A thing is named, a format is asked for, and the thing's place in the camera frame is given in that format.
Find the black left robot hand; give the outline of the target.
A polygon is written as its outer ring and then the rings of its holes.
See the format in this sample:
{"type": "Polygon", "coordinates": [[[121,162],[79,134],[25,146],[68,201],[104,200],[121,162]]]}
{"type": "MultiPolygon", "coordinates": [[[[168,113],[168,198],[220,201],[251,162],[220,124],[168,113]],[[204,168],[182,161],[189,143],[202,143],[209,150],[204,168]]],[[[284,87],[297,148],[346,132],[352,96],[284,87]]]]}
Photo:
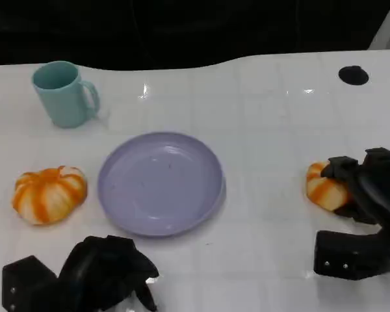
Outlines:
{"type": "Polygon", "coordinates": [[[159,277],[132,239],[88,236],[75,245],[60,271],[65,311],[104,311],[132,293],[148,311],[157,306],[146,283],[159,277]]]}

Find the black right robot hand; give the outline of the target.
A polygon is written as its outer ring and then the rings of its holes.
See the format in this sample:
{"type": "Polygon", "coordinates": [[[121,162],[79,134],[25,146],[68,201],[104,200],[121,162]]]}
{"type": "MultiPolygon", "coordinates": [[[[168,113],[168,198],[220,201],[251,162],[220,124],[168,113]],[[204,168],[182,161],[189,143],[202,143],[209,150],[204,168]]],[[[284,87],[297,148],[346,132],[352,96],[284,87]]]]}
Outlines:
{"type": "Polygon", "coordinates": [[[360,164],[347,157],[331,157],[321,176],[341,182],[357,208],[374,223],[390,231],[390,150],[366,149],[360,164]]]}

